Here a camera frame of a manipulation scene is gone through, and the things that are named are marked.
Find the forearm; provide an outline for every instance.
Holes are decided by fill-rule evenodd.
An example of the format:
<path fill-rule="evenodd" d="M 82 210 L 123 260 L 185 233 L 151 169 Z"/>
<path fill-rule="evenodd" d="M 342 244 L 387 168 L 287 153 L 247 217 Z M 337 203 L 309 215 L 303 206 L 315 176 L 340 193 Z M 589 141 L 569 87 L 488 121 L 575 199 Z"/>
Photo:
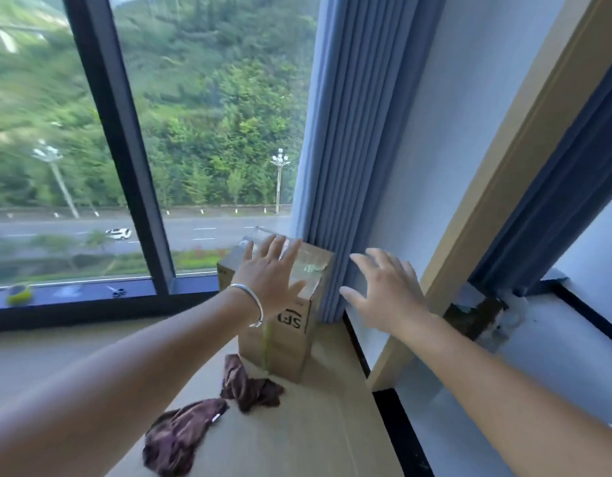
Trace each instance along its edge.
<path fill-rule="evenodd" d="M 516 475 L 612 475 L 612 430 L 434 315 L 400 335 Z"/>
<path fill-rule="evenodd" d="M 104 475 L 257 316 L 231 289 L 72 365 L 0 411 L 0 476 Z"/>

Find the car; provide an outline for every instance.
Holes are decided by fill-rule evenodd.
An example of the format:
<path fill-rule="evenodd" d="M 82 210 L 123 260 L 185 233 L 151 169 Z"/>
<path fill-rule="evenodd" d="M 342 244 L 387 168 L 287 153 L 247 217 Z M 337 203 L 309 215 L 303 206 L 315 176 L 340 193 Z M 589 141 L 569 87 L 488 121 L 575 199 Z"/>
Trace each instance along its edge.
<path fill-rule="evenodd" d="M 125 240 L 131 237 L 132 230 L 127 228 L 108 229 L 105 233 L 112 239 Z"/>

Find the blue curtain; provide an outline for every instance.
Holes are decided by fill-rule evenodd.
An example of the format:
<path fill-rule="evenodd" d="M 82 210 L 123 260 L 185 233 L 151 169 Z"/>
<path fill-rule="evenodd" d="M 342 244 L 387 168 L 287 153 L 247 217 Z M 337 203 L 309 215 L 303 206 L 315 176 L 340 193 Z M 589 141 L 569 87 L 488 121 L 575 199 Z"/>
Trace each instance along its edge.
<path fill-rule="evenodd" d="M 445 0 L 322 0 L 294 234 L 331 250 L 322 303 L 338 320 L 349 255 L 365 250 Z"/>
<path fill-rule="evenodd" d="M 612 66 L 469 281 L 521 296 L 612 199 Z"/>

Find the window sill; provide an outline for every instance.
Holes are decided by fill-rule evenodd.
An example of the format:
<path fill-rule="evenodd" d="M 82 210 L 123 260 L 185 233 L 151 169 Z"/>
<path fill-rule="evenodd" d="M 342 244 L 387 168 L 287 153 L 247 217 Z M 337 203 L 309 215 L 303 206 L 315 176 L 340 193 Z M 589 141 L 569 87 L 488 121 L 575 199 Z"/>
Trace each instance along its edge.
<path fill-rule="evenodd" d="M 41 286 L 25 306 L 8 307 L 0 290 L 0 331 L 72 326 L 168 316 L 206 301 L 217 293 L 217 276 L 177 278 L 172 294 L 156 295 L 151 279 L 132 279 L 74 285 Z M 112 297 L 110 287 L 126 291 Z"/>

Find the bracelet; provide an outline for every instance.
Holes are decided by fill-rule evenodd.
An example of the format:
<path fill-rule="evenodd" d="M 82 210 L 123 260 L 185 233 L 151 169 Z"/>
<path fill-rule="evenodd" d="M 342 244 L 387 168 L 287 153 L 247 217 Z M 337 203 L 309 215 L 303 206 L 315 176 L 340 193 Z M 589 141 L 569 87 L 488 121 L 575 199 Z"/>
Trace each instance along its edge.
<path fill-rule="evenodd" d="M 253 289 L 251 289 L 248 286 L 246 286 L 246 284 L 239 284 L 239 283 L 230 284 L 229 288 L 244 289 L 244 291 L 246 291 L 246 293 L 248 293 L 249 296 L 251 296 L 255 300 L 255 302 L 257 303 L 258 308 L 259 308 L 259 319 L 257 321 L 255 321 L 253 324 L 250 324 L 249 328 L 259 328 L 261 326 L 261 324 L 262 324 L 262 321 L 264 321 L 264 309 L 262 308 L 262 304 L 259 302 L 259 298 L 255 294 Z"/>

